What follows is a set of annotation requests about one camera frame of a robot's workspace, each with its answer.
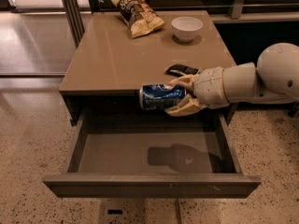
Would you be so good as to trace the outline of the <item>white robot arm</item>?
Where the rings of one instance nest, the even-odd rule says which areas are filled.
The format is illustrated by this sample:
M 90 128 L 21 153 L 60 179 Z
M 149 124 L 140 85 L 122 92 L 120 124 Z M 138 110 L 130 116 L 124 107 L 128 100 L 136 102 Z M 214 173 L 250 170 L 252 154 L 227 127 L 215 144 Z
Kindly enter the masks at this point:
M 189 93 L 165 112 L 172 117 L 230 104 L 289 104 L 299 101 L 299 47 L 277 43 L 266 48 L 256 63 L 209 68 L 171 81 Z

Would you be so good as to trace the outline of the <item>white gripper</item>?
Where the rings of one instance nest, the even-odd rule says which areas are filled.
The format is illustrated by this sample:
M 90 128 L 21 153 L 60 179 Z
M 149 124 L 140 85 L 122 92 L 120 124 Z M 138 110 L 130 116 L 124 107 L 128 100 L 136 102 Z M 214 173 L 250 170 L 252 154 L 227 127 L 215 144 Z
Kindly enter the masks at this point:
M 226 107 L 229 102 L 225 96 L 221 67 L 204 70 L 197 75 L 185 75 L 169 82 L 193 93 L 196 98 L 187 94 L 177 105 L 169 107 L 165 112 L 172 117 L 193 115 L 208 107 L 216 109 Z

